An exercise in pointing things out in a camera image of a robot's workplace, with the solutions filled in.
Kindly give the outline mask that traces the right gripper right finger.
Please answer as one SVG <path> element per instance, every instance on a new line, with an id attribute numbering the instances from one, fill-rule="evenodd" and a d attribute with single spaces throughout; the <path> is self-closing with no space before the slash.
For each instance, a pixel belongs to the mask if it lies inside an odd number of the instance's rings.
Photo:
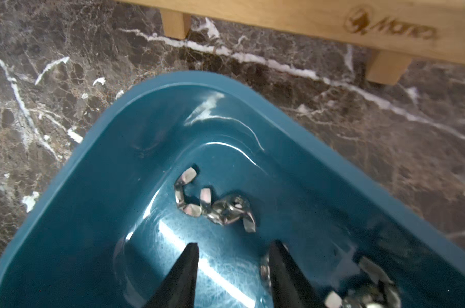
<path id="1" fill-rule="evenodd" d="M 322 307 L 323 299 L 317 295 L 301 272 L 289 251 L 279 240 L 270 244 L 268 267 L 274 308 Z"/>

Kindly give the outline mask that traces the teal plastic storage box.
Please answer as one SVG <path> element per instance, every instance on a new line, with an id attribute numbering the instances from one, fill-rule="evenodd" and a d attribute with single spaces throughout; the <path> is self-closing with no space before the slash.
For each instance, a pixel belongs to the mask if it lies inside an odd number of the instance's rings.
<path id="1" fill-rule="evenodd" d="M 164 74 L 92 126 L 0 258 L 0 307 L 143 307 L 177 259 L 196 307 L 272 307 L 282 243 L 322 305 L 465 307 L 465 252 L 247 86 Z"/>

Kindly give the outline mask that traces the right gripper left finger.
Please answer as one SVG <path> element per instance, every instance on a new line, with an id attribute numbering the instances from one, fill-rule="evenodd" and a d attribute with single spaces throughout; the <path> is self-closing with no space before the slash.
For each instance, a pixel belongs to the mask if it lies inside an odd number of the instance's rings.
<path id="1" fill-rule="evenodd" d="M 199 246 L 197 243 L 189 243 L 143 307 L 194 308 L 198 266 Z"/>

